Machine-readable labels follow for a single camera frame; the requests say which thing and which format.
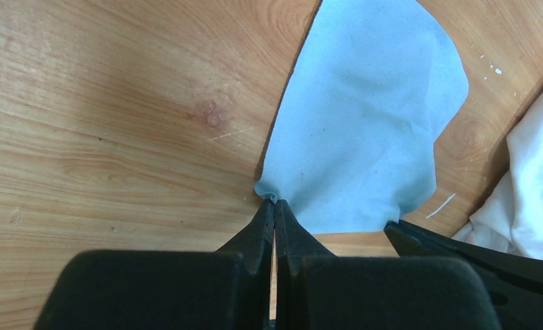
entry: light blue cloth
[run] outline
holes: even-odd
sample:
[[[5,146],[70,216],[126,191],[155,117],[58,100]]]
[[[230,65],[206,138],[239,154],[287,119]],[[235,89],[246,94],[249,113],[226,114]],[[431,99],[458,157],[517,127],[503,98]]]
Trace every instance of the light blue cloth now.
[[[464,103],[454,44],[413,0],[324,0],[256,192],[311,233],[382,230],[435,191],[433,143]]]

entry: black plastic part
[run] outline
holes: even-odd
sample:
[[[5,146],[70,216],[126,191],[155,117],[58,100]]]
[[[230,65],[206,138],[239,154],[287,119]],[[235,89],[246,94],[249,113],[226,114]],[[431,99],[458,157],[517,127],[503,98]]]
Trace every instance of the black plastic part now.
[[[92,251],[63,270],[35,329],[262,329],[274,205],[217,252]]]
[[[543,261],[449,239],[406,221],[385,233],[400,256],[448,256],[467,261],[480,276],[505,329],[543,329]]]
[[[278,299],[276,328],[310,329],[307,301],[301,277],[306,256],[336,258],[296,220],[288,203],[276,204],[276,256],[278,258]]]
[[[270,321],[274,233],[278,306]],[[298,224],[286,201],[264,201],[216,252],[78,255],[35,327],[497,329],[490,299],[464,261],[336,257]]]
[[[336,257],[276,204],[283,329],[499,329],[488,294],[455,258]]]

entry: wood grain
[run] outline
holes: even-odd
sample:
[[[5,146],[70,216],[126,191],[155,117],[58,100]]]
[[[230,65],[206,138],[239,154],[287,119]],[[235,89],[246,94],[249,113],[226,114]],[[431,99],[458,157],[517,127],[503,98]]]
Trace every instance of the wood grain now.
[[[543,87],[543,0],[421,3],[471,87],[436,143],[439,188],[407,219],[449,235],[503,174],[504,136]],[[210,251],[251,219],[254,171],[316,6],[0,1],[0,329],[31,327],[79,251]],[[395,255],[382,233],[319,239]]]

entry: wooden table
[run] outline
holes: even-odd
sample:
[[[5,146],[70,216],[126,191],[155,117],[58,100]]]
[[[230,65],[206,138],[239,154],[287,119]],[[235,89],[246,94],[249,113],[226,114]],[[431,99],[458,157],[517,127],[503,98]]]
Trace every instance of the wooden table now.
[[[506,170],[504,136],[543,88],[543,0],[421,3],[454,40],[470,95],[436,143],[435,196],[407,219],[450,235]],[[31,327],[79,251],[210,251],[251,219],[316,6],[0,1],[0,329]],[[395,255],[382,233],[318,238]]]

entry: white cloth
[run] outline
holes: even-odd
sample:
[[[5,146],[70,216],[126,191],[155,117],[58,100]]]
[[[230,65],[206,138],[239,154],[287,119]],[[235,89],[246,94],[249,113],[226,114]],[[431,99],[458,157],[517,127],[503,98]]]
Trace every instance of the white cloth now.
[[[256,192],[312,233],[383,230],[435,191],[433,143],[467,92],[454,44],[414,0],[324,0]]]
[[[510,171],[453,238],[543,260],[543,93],[507,144]]]

